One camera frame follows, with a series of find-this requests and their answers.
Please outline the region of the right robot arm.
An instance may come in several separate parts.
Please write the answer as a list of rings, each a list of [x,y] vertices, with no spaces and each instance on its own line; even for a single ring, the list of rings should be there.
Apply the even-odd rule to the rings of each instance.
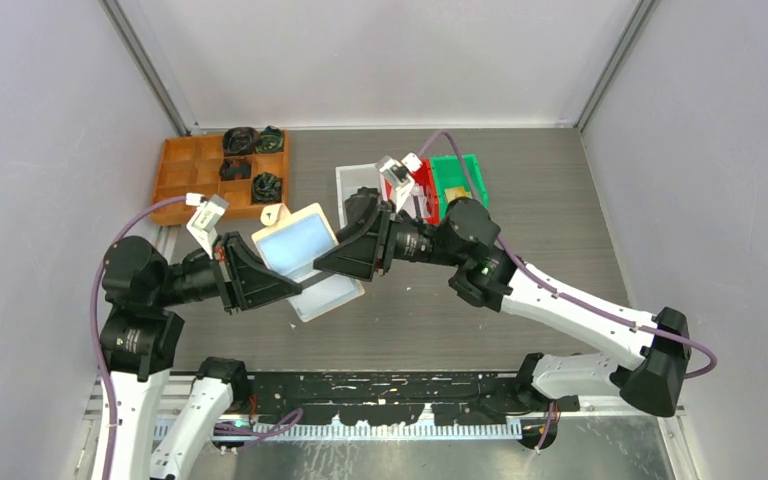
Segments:
[[[595,348],[593,354],[528,354],[513,394],[527,410],[575,395],[616,396],[657,417],[671,417],[689,378],[686,316],[623,307],[578,290],[507,253],[500,227],[477,200],[460,197],[437,225],[396,212],[390,201],[359,192],[357,219],[337,234],[315,269],[362,281],[396,260],[454,268],[448,284],[471,306],[535,320]]]

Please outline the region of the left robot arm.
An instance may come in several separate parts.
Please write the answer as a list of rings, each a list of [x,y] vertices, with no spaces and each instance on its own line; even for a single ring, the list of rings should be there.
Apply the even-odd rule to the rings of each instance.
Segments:
[[[300,294],[303,287],[269,269],[237,233],[211,252],[196,250],[170,264],[146,239],[125,236],[108,248],[92,297],[111,306],[98,335],[102,413],[95,479],[183,479],[226,411],[255,410],[244,362],[209,357],[190,398],[157,449],[150,437],[170,379],[183,319],[173,307],[218,298],[229,313]]]

